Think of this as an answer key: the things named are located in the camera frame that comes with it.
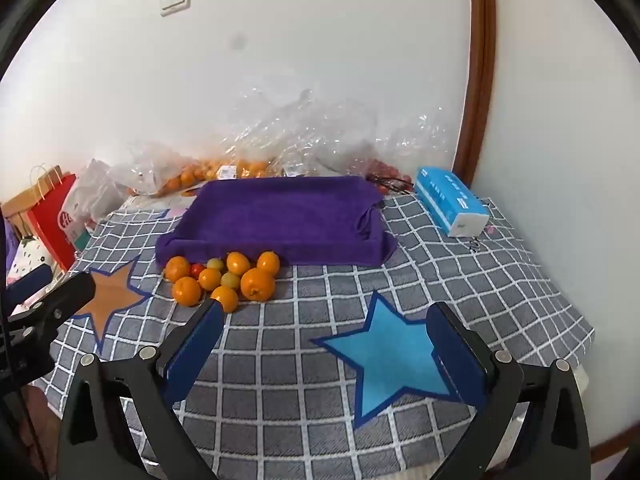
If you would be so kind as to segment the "red paper shopping bag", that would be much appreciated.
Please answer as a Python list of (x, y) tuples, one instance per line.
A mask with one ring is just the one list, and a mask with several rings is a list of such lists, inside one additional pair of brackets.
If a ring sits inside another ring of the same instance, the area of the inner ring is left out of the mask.
[(29, 177), (34, 203), (27, 218), (53, 260), (67, 271), (75, 261), (75, 247), (58, 224), (58, 216), (76, 176), (58, 165), (40, 165), (32, 168)]

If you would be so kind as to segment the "bag of red fruits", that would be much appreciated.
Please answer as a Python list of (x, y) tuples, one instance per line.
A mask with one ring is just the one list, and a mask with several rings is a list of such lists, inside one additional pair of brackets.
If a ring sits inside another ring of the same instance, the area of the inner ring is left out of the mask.
[(386, 164), (386, 162), (382, 162), (382, 160), (377, 158), (369, 160), (366, 171), (364, 172), (364, 178), (366, 178), (368, 174), (378, 174), (379, 176), (384, 177), (398, 177), (412, 181), (408, 174), (402, 174), (395, 166)]

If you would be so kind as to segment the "small orange tangerine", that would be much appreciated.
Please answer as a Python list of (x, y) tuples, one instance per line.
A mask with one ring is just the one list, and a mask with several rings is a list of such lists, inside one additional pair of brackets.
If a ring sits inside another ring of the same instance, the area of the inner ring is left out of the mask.
[(205, 268), (198, 274), (198, 284), (200, 284), (201, 289), (206, 290), (206, 292), (215, 290), (220, 285), (220, 282), (221, 273), (218, 269)]

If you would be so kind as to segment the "yellow green small fruit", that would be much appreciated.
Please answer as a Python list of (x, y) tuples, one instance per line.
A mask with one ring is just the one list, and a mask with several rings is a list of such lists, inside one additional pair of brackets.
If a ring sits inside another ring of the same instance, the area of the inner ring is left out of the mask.
[(224, 260), (222, 260), (221, 258), (210, 258), (206, 262), (206, 266), (209, 269), (215, 269), (215, 270), (218, 270), (218, 271), (222, 271), (222, 270), (224, 270)]
[(239, 275), (236, 275), (232, 272), (226, 272), (221, 275), (220, 284), (224, 287), (229, 287), (234, 290), (238, 290), (240, 288), (241, 278)]

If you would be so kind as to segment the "white plastic bag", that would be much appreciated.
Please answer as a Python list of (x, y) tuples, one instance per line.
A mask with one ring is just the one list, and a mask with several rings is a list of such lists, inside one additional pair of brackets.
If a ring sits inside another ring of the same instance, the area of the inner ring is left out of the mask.
[(93, 159), (74, 181), (62, 205), (74, 221), (99, 223), (128, 198), (126, 186), (113, 180), (110, 166)]

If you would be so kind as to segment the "large clear plastic bag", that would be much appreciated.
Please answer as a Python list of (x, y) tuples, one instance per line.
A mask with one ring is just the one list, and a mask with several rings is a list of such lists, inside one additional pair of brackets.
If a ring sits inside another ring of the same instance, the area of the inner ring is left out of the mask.
[(456, 144), (439, 107), (386, 126), (373, 107), (354, 99), (321, 99), (306, 89), (277, 104), (253, 89), (234, 104), (221, 147), (273, 156), (278, 177), (364, 178), (377, 158), (413, 179), (421, 166), (448, 169)]

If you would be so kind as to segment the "brown wooden door frame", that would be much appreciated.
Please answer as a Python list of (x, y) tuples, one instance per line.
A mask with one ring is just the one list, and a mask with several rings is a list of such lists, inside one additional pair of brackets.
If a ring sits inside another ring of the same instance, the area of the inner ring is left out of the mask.
[(476, 173), (492, 97), (496, 66), (497, 1), (470, 0), (469, 75), (452, 171), (466, 186)]

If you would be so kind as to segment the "blue tissue pack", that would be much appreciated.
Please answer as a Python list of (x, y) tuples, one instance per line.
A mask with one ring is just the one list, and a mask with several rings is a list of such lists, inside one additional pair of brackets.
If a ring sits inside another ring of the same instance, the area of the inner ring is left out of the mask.
[(451, 171), (421, 167), (413, 188), (448, 237), (478, 237), (487, 226), (488, 210)]

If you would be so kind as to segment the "clear bag of tangerines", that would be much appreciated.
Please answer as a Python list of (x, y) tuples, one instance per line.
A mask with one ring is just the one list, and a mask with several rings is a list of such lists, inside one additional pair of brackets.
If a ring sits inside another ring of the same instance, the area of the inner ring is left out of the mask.
[(236, 146), (204, 156), (182, 154), (160, 142), (132, 144), (108, 175), (131, 195), (163, 197), (218, 180), (277, 177), (276, 159)]

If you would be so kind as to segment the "grey checkered table cloth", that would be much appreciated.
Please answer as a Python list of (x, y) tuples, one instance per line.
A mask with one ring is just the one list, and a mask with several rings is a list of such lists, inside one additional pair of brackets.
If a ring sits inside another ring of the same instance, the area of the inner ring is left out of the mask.
[[(192, 308), (155, 258), (182, 208), (122, 206), (70, 270), (93, 300), (55, 332), (39, 385), (62, 418), (61, 479), (585, 479), (580, 360), (594, 330), (496, 207), (455, 240), (413, 195), (381, 209), (382, 266), (285, 266), (243, 301), (188, 396), (168, 406), (156, 361)], [(426, 312), (444, 302), (497, 369), (484, 408), (454, 400)]]

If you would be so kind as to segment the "large orange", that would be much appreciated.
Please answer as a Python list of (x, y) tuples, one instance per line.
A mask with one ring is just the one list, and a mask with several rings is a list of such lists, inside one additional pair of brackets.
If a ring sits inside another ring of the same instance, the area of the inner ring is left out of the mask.
[(240, 289), (247, 300), (266, 302), (276, 291), (276, 279), (262, 269), (251, 268), (242, 275)]

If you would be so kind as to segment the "purple towel covered tray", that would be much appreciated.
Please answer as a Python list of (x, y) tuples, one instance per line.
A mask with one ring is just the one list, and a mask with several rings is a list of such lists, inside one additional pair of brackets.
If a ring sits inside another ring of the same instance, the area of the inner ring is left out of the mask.
[(382, 266), (397, 249), (386, 231), (383, 196), (362, 177), (213, 181), (155, 244), (163, 266), (175, 256), (202, 261), (275, 252), (294, 266)]

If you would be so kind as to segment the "small red tomato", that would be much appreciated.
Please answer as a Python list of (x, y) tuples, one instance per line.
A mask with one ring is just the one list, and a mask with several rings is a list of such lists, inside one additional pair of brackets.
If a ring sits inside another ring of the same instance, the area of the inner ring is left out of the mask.
[(205, 269), (206, 269), (206, 266), (204, 266), (204, 264), (193, 263), (192, 266), (190, 266), (190, 275), (192, 276), (192, 278), (195, 278), (197, 280), (200, 274)]

